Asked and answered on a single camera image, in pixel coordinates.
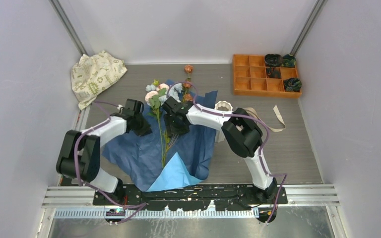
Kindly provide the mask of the artificial flower bunch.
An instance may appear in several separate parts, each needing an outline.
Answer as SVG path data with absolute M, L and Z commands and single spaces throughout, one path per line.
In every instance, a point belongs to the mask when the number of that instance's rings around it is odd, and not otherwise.
M 184 106 L 193 100 L 191 95 L 191 81 L 193 66 L 186 65 L 184 72 L 187 78 L 184 83 L 167 85 L 154 80 L 146 86 L 145 102 L 150 107 L 150 115 L 157 120 L 161 141 L 161 166 L 166 166 L 168 151 L 173 147 L 179 135 L 188 132 L 183 122 L 175 119 L 172 108 Z

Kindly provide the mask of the blue wrapping paper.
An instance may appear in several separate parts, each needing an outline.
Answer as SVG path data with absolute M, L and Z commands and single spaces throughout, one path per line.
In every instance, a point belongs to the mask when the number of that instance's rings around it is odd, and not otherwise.
M 144 192 L 196 185 L 209 175 L 216 130 L 190 125 L 188 133 L 168 138 L 164 115 L 161 111 L 157 119 L 146 104 L 143 116 L 152 133 L 120 135 L 109 141 L 102 152 Z

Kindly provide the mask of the beige printed ribbon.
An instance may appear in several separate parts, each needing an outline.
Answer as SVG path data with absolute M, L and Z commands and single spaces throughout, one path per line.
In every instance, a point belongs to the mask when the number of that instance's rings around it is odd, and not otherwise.
M 267 128 L 274 133 L 282 132 L 287 128 L 277 105 L 270 109 L 268 113 L 262 112 L 259 114 L 256 109 L 252 107 L 246 107 L 244 110 L 249 114 L 249 116 L 264 121 Z

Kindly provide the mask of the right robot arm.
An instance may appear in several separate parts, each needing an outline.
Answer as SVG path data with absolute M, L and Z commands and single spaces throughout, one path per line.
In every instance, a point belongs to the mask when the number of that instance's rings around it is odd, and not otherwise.
M 254 117 L 242 108 L 235 111 L 219 111 L 194 104 L 181 103 L 168 98 L 162 105 L 166 128 L 170 133 L 185 134 L 190 125 L 200 125 L 223 132 L 230 149 L 244 158 L 250 171 L 256 199 L 269 203 L 277 189 L 276 178 L 270 173 L 263 154 L 262 130 Z

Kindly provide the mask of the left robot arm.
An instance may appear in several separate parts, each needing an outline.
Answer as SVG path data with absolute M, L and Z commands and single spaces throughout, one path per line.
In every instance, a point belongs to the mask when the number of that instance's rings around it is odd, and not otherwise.
M 56 171 L 66 177 L 77 179 L 80 185 L 106 193 L 105 198 L 114 205 L 123 202 L 125 191 L 121 179 L 101 168 L 101 147 L 117 136 L 133 132 L 144 136 L 152 132 L 143 116 L 144 104 L 127 99 L 117 113 L 83 131 L 69 130 L 63 139 Z

